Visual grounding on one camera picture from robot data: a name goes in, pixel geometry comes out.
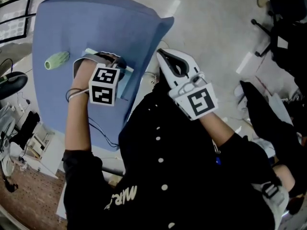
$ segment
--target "wooden floor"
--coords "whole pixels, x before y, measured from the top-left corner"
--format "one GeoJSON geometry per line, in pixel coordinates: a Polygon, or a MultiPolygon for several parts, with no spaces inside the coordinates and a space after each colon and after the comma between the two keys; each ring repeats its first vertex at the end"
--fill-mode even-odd
{"type": "Polygon", "coordinates": [[[58,171],[57,177],[52,178],[31,168],[20,171],[16,165],[12,180],[19,189],[10,193],[1,180],[0,205],[29,229],[66,229],[67,221],[56,215],[65,183],[64,173],[58,171]]]}

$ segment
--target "chair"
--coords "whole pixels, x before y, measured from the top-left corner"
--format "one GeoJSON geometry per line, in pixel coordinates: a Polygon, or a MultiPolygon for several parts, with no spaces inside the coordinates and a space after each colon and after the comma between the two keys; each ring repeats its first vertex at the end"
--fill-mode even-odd
{"type": "Polygon", "coordinates": [[[270,0],[274,14],[284,19],[300,21],[307,16],[305,0],[270,0]]]}
{"type": "Polygon", "coordinates": [[[306,52],[307,52],[307,23],[290,22],[286,19],[277,21],[273,14],[274,26],[271,31],[264,28],[256,20],[251,20],[253,25],[258,26],[271,38],[270,44],[262,52],[255,55],[263,57],[270,50],[272,59],[277,65],[290,73],[300,88],[303,95],[307,94],[305,77],[307,76],[306,52]],[[279,37],[288,43],[288,47],[278,47],[279,37]]]}

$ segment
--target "hand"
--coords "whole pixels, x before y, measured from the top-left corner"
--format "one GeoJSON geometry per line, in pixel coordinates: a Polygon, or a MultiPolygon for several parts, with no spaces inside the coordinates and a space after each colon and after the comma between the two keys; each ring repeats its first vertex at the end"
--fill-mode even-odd
{"type": "MultiPolygon", "coordinates": [[[[114,59],[117,57],[114,55],[106,54],[114,59]]],[[[96,68],[97,63],[90,59],[84,59],[77,71],[76,77],[73,80],[71,88],[77,88],[81,90],[88,89],[88,82],[91,79],[91,76],[96,68]]]]}

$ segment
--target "white box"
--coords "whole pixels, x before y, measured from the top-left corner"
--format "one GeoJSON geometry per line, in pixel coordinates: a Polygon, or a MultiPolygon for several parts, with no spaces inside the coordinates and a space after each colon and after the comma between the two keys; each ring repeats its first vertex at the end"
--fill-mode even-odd
{"type": "Polygon", "coordinates": [[[91,103],[114,106],[119,73],[119,69],[97,64],[89,81],[91,103]]]}

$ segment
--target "blue cloth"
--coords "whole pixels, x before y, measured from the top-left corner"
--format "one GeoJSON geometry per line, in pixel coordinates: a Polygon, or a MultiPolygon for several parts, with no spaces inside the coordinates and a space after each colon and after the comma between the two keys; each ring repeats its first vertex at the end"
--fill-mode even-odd
{"type": "MultiPolygon", "coordinates": [[[[161,19],[154,10],[132,0],[46,0],[37,10],[33,39],[33,74],[35,91],[43,122],[65,132],[66,91],[72,83],[72,64],[86,48],[113,52],[124,57],[134,69],[115,106],[88,105],[88,114],[109,139],[118,144],[118,135],[127,121],[139,84],[148,63],[174,23],[161,19]],[[46,70],[51,55],[68,51],[69,61],[46,70]]],[[[93,145],[115,150],[91,127],[93,145]]]]}

